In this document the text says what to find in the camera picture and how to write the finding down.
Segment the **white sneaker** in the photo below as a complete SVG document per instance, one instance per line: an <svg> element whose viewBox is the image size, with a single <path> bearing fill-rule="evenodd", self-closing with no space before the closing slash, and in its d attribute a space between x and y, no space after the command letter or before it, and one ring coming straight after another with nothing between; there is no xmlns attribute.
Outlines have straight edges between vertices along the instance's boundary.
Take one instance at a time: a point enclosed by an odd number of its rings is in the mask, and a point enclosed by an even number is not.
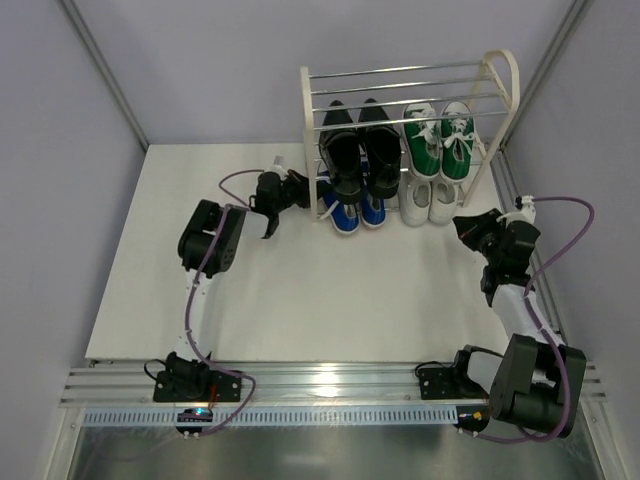
<svg viewBox="0 0 640 480"><path fill-rule="evenodd" d="M429 220L438 225L446 225L457 210L458 188L442 180L436 180L431 184L431 190Z"/></svg>
<svg viewBox="0 0 640 480"><path fill-rule="evenodd" d="M430 182L407 177L399 189L399 206L403 222L419 227L429 219L432 188Z"/></svg>

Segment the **blue canvas sneaker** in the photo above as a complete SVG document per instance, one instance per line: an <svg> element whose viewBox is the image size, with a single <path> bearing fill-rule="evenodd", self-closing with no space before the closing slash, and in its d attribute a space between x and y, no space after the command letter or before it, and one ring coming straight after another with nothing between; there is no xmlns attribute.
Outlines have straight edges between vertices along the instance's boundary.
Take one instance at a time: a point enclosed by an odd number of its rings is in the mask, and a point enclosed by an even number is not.
<svg viewBox="0 0 640 480"><path fill-rule="evenodd" d="M351 235L359 228L360 220L356 206L339 201L333 192L333 186L327 171L319 173L319 200L324 206L320 220L330 220L341 235Z"/></svg>
<svg viewBox="0 0 640 480"><path fill-rule="evenodd" d="M363 174L363 196L360 200L360 215L362 222L369 229L381 227L386 220L386 210L384 200L375 197L369 190L368 174L369 163L367 160L361 160L361 169Z"/></svg>

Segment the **black leather shoe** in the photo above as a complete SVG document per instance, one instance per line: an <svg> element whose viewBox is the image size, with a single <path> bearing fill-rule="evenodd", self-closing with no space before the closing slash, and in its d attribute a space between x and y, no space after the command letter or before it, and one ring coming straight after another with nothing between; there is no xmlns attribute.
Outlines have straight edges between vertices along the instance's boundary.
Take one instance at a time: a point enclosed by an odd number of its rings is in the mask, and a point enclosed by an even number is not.
<svg viewBox="0 0 640 480"><path fill-rule="evenodd" d="M390 199L400 183L400 135L390 124L358 128L368 162L366 185L374 198Z"/></svg>
<svg viewBox="0 0 640 480"><path fill-rule="evenodd" d="M328 172L336 198L346 205L358 203L363 196L360 143L353 120L343 103L334 100L325 113L323 130L319 133L319 153Z"/></svg>

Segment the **green canvas sneaker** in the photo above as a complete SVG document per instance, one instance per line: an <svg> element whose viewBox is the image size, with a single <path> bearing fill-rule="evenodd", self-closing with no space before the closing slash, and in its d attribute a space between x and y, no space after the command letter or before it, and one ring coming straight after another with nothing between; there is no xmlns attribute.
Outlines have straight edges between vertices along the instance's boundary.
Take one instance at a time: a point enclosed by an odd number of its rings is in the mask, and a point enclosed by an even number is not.
<svg viewBox="0 0 640 480"><path fill-rule="evenodd" d="M476 139L474 119L462 101L452 101L442 110L441 175L452 184L461 183L469 174Z"/></svg>
<svg viewBox="0 0 640 480"><path fill-rule="evenodd" d="M424 180L435 178L441 166L440 120L429 102L413 103L403 112L402 126L414 176Z"/></svg>

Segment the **cream metal shoe rack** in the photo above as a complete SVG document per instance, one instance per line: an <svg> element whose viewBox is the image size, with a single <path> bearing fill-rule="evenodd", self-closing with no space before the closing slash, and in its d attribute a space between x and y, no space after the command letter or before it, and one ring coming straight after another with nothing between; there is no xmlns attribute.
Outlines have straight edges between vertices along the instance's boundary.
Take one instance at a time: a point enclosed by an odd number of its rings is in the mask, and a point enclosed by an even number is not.
<svg viewBox="0 0 640 480"><path fill-rule="evenodd" d="M319 136L331 131L323 119L331 111L351 115L353 129L393 126L397 130L411 118L406 106L429 103L437 110L453 101L470 111L462 118L475 120L470 175L458 187L459 204L473 201L491 161L508 132L521 99L520 68L507 49L492 50L476 60L436 62L348 72L320 73L300 68L303 138L307 176L310 178L311 218L320 217L317 172L322 164Z"/></svg>

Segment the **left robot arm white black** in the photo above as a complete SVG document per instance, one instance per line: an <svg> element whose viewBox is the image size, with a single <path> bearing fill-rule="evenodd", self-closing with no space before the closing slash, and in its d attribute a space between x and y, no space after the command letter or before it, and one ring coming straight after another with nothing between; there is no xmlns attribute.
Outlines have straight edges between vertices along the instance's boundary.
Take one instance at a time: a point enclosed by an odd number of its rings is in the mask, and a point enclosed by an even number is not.
<svg viewBox="0 0 640 480"><path fill-rule="evenodd" d="M178 242L177 252L187 280L182 331L174 349L159 362L153 400L158 403L240 400L247 375L212 359L209 330L214 297L222 276L232 266L243 236L269 239L281 212L311 206L309 179L275 167L258 171L255 193L246 206L198 203Z"/></svg>

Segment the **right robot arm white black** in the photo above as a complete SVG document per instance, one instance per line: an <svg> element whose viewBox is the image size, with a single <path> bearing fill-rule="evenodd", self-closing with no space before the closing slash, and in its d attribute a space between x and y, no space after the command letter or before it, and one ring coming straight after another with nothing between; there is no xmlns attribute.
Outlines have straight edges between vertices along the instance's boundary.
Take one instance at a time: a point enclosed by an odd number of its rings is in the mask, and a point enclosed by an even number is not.
<svg viewBox="0 0 640 480"><path fill-rule="evenodd" d="M538 307L528 272L541 235L534 213L528 207L454 217L458 239L487 261L481 291L509 338L502 355L466 346L456 366L487 393L493 419L517 427L524 440L550 441L573 429L586 357L552 331Z"/></svg>

